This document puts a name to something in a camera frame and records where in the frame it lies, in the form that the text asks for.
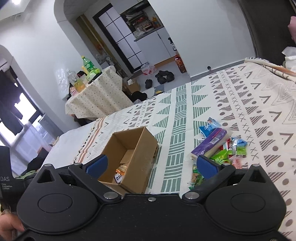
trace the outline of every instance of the door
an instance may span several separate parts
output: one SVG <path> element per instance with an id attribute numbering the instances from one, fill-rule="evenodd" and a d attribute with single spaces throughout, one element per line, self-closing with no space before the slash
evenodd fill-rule
<path id="1" fill-rule="evenodd" d="M 147 62 L 137 43 L 134 42 L 133 33 L 111 4 L 98 12 L 93 19 L 131 73 L 139 70 Z"/>
<path id="2" fill-rule="evenodd" d="M 165 28 L 161 28 L 160 30 L 157 30 L 157 33 L 161 40 L 163 41 L 165 47 L 167 48 L 168 52 L 170 53 L 171 57 L 174 57 L 176 55 L 176 52 L 173 50 L 173 46 L 171 45 L 168 38 L 170 38 L 170 35 L 168 34 L 167 30 Z"/>
<path id="3" fill-rule="evenodd" d="M 136 43 L 150 64 L 158 64 L 171 57 L 157 32 L 145 36 Z"/>

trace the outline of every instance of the finger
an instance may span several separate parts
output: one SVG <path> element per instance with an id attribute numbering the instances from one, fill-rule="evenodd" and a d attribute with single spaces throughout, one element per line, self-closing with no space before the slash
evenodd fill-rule
<path id="1" fill-rule="evenodd" d="M 12 213 L 0 216 L 0 230 L 8 231 L 14 229 L 20 232 L 24 232 L 25 230 L 18 216 Z"/>
<path id="2" fill-rule="evenodd" d="M 25 231 L 24 226 L 22 225 L 22 222 L 20 221 L 20 219 L 18 218 L 17 215 L 12 214 L 10 216 L 10 218 L 11 218 L 10 223 L 13 226 L 14 229 L 16 229 L 16 230 L 18 230 L 20 232 Z"/>

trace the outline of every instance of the blue gripper pad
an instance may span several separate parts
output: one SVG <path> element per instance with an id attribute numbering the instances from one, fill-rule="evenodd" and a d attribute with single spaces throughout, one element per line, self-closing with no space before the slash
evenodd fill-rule
<path id="1" fill-rule="evenodd" d="M 85 172 L 95 179 L 98 179 L 108 167 L 108 158 L 106 155 L 100 155 L 89 163 L 85 164 Z"/>
<path id="2" fill-rule="evenodd" d="M 198 156 L 196 167 L 205 179 L 210 179 L 221 170 L 221 166 L 219 164 L 203 155 Z"/>

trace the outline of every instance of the bed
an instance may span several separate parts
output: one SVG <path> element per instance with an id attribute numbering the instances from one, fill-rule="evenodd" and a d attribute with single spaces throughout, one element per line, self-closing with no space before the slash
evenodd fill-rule
<path id="1" fill-rule="evenodd" d="M 113 132 L 147 126 L 159 143 L 146 193 L 188 191 L 190 152 L 208 117 L 248 142 L 243 168 L 259 163 L 287 204 L 280 231 L 296 240 L 296 84 L 244 63 L 195 80 L 62 135 L 44 163 L 56 168 L 98 156 Z"/>

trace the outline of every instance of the cardboard box on floor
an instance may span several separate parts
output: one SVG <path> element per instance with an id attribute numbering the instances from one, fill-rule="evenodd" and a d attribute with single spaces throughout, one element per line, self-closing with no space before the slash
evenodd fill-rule
<path id="1" fill-rule="evenodd" d="M 146 127 L 113 133 L 102 152 L 108 157 L 108 168 L 98 180 L 121 195 L 145 193 L 157 148 L 157 140 Z M 125 163 L 128 168 L 117 184 L 115 171 Z"/>

